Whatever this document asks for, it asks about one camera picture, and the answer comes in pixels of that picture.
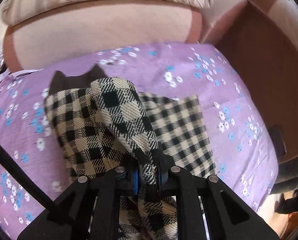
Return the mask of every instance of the purple floral fabric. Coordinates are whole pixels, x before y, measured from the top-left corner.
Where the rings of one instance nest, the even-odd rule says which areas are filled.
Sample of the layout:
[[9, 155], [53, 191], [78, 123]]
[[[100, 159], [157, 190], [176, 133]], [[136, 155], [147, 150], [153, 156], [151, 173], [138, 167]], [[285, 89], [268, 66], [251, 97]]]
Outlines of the purple floral fabric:
[[[218, 176], [255, 211], [278, 172], [276, 154], [248, 89], [212, 45], [155, 43], [65, 60], [0, 82], [0, 144], [52, 199], [69, 185], [63, 153], [43, 110], [56, 70], [81, 75], [99, 63], [137, 91], [169, 98], [197, 94]], [[43, 210], [0, 165], [0, 225], [12, 238]]]

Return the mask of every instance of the gingham fabric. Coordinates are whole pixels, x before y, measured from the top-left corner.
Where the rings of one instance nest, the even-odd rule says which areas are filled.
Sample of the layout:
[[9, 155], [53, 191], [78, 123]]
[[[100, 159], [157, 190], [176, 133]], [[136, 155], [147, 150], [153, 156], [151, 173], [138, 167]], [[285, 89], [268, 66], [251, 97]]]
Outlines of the gingham fabric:
[[175, 102], [138, 94], [126, 80], [102, 78], [91, 83], [90, 89], [50, 95], [45, 110], [72, 175], [102, 175], [118, 166], [126, 154], [138, 160], [142, 178], [138, 196], [121, 198], [124, 239], [177, 239], [176, 203], [172, 197], [157, 196], [153, 157], [159, 140], [177, 165], [198, 176], [214, 174], [196, 96]]

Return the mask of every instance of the black and beige checkered fabric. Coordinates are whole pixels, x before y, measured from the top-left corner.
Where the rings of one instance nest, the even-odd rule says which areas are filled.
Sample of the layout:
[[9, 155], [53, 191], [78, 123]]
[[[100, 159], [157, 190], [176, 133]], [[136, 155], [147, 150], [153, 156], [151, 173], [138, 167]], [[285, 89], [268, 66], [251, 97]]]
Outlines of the black and beige checkered fabric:
[[176, 164], [197, 176], [214, 174], [212, 151], [196, 96], [180, 101], [137, 93], [119, 78], [102, 78], [88, 89], [50, 95], [45, 102], [71, 175], [102, 175], [129, 154], [142, 180], [135, 198], [121, 198], [122, 239], [177, 239], [173, 198], [156, 194], [154, 156], [158, 141]]

